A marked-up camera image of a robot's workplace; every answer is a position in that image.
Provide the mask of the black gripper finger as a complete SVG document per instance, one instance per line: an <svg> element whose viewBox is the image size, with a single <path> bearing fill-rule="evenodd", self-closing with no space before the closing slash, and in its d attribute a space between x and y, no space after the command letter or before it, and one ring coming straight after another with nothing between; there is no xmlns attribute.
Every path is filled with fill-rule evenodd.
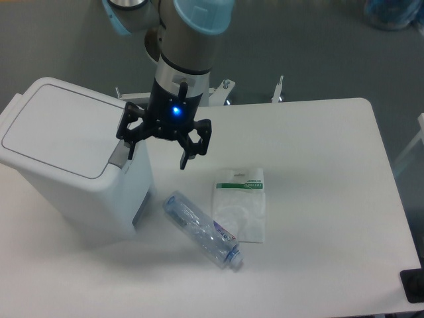
<svg viewBox="0 0 424 318"><path fill-rule="evenodd" d="M199 136L197 142L192 141L189 136L191 131L196 131ZM197 155L204 156L207 154L211 134L212 126L210 119L192 121L178 131L178 143L184 150L180 160L181 170L185 169L188 160L194 159Z"/></svg>
<svg viewBox="0 0 424 318"><path fill-rule="evenodd" d="M129 148L129 160L133 159L136 144L152 136L155 129L156 122L146 109L133 102L126 102L116 137L124 140L125 146Z"/></svg>

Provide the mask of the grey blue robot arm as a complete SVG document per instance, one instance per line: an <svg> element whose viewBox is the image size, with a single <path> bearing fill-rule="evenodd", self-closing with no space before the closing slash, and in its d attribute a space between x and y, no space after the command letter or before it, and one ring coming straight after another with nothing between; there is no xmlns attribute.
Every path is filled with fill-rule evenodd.
<svg viewBox="0 0 424 318"><path fill-rule="evenodd" d="M195 120L209 91L218 45L231 22L234 1L104 1L119 34L157 31L156 73L145 108L127 101L116 137L133 158L136 144L153 136L177 141L180 168L207 153L211 120Z"/></svg>

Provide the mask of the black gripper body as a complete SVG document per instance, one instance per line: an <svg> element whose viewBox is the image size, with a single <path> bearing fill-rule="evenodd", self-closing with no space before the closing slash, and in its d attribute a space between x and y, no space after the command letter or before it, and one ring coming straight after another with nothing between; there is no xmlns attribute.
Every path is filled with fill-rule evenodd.
<svg viewBox="0 0 424 318"><path fill-rule="evenodd" d="M200 104L202 94L188 97L183 101L178 93L170 93L154 80L150 100L142 123L142 139L151 136L176 140L171 134L177 130L183 134L194 129L194 117Z"/></svg>

